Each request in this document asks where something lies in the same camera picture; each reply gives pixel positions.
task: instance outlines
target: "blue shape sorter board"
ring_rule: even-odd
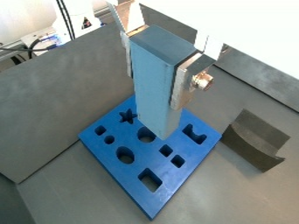
[[[220,133],[184,109],[178,130],[159,139],[138,121],[132,96],[79,138],[152,220],[211,152]]]

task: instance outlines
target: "white surface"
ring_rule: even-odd
[[[73,0],[64,0],[63,2],[68,9],[75,37],[77,38],[81,35],[87,34],[88,32],[95,31],[100,27],[100,21],[95,17],[91,0],[84,0],[84,1],[80,0],[76,2],[73,2]],[[61,39],[61,43],[65,43],[71,39],[69,39],[69,35],[65,36],[65,33],[68,33],[68,29],[64,23],[61,11],[56,3],[56,0],[52,0],[52,6],[56,12],[56,20],[52,24],[52,27],[55,31],[59,33],[59,36],[65,38],[65,39]],[[91,22],[91,27],[83,29],[81,26],[84,24],[85,18]]]
[[[299,79],[299,1],[140,0]]]
[[[92,5],[93,10],[99,10],[107,2],[92,0]],[[49,27],[55,18],[52,0],[0,0],[0,43],[7,45]]]
[[[126,31],[131,32],[134,29],[139,28],[144,24],[146,24],[146,21],[144,21],[139,2],[134,2],[130,5],[128,23],[127,23]]]

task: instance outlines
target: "small square hole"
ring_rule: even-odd
[[[172,164],[178,167],[178,168],[182,168],[183,164],[184,164],[184,159],[176,155],[174,158],[172,158]]]
[[[95,132],[99,136],[102,136],[107,132],[107,129],[104,126],[99,125],[95,129]]]
[[[163,148],[159,151],[167,158],[174,152],[172,148],[167,144],[163,146]]]

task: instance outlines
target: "rectangular hole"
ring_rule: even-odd
[[[138,178],[143,182],[147,189],[154,193],[159,186],[162,185],[163,181],[156,177],[154,172],[146,168],[143,172],[139,174]]]
[[[178,168],[182,168],[183,164],[184,164],[184,159],[176,155],[174,158],[172,158],[172,164],[178,167]]]

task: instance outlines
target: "light blue tall block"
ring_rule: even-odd
[[[130,40],[138,118],[166,139],[178,128],[182,116],[182,110],[170,106],[176,68],[196,49],[156,25]]]

